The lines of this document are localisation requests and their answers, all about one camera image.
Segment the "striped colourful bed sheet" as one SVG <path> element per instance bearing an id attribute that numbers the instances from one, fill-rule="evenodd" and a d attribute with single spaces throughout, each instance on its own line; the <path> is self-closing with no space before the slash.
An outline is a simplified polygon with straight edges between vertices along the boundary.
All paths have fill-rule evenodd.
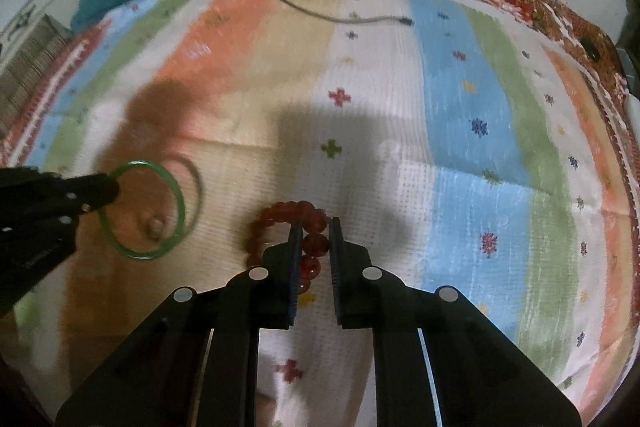
<path id="1" fill-rule="evenodd" d="M 612 147 L 587 73 L 472 0 L 182 0 L 157 32 L 125 14 L 44 127 L 70 130 L 66 176 L 157 162 L 188 231 L 126 258 L 96 216 L 78 251 L 16 308 L 1 347 L 55 413 L 174 288 L 243 269 L 259 213 L 306 200 L 408 285 L 452 285 L 592 421 L 638 351 L 639 173 Z"/>

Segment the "green jade bangle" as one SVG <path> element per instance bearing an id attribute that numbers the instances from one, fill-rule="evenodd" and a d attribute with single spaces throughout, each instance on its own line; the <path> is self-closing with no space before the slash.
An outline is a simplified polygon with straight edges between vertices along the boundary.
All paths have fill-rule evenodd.
<path id="1" fill-rule="evenodd" d="M 157 162 L 133 159 L 109 174 L 120 188 L 114 205 L 98 211 L 107 243 L 137 261 L 169 254 L 186 237 L 186 199 L 176 177 Z"/>

